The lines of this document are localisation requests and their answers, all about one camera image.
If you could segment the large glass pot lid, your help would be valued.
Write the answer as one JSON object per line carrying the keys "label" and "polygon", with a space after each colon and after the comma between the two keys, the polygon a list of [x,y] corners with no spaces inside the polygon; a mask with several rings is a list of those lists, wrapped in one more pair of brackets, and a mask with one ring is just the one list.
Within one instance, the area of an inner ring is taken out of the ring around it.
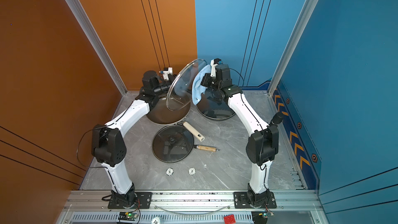
{"label": "large glass pot lid", "polygon": [[166,96],[166,106],[170,111],[178,111],[192,101],[193,81],[207,65],[203,59],[187,64],[173,80]]}

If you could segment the light blue microfibre cloth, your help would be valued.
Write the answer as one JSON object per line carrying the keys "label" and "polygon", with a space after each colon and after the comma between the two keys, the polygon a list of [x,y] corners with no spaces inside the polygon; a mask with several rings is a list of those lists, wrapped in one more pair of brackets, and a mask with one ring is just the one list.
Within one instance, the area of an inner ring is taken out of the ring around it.
{"label": "light blue microfibre cloth", "polygon": [[205,76],[205,74],[211,73],[211,66],[206,65],[203,67],[198,74],[196,75],[193,84],[192,84],[192,102],[194,105],[197,105],[201,99],[202,94],[206,91],[206,87],[201,85],[201,82]]}

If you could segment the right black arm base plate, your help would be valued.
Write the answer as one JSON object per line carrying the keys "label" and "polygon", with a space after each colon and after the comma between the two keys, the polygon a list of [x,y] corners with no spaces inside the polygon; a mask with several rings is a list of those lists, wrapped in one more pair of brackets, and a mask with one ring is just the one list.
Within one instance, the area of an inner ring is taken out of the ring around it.
{"label": "right black arm base plate", "polygon": [[233,193],[234,206],[237,209],[244,208],[277,208],[274,193],[267,190],[261,194],[252,191],[237,191]]}

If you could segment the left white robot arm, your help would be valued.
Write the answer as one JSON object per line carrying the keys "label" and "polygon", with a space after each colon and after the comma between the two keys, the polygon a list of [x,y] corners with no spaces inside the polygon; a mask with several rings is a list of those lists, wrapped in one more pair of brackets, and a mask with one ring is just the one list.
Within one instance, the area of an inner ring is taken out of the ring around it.
{"label": "left white robot arm", "polygon": [[168,93],[176,75],[146,71],[139,95],[120,115],[92,131],[92,156],[105,169],[112,185],[108,207],[131,208],[137,202],[135,186],[125,166],[127,148],[124,136],[143,116],[153,110],[160,96]]}

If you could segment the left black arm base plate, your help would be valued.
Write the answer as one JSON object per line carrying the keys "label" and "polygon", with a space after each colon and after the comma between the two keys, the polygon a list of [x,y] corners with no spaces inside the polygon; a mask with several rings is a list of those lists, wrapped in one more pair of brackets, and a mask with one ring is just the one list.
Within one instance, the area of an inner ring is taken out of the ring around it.
{"label": "left black arm base plate", "polygon": [[120,195],[112,191],[108,209],[149,209],[152,201],[152,192],[135,192]]}

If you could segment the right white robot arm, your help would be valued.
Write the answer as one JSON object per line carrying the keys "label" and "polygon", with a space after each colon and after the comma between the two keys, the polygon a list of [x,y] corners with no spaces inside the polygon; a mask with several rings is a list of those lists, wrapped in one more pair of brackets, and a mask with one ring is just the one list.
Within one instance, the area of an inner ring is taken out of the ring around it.
{"label": "right white robot arm", "polygon": [[232,83],[230,68],[220,59],[211,60],[203,75],[196,80],[212,90],[234,111],[248,132],[246,154],[252,164],[247,201],[253,208],[276,208],[276,200],[268,186],[271,165],[279,151],[278,125],[284,114],[277,112],[270,123],[264,121],[247,101],[241,88]]}

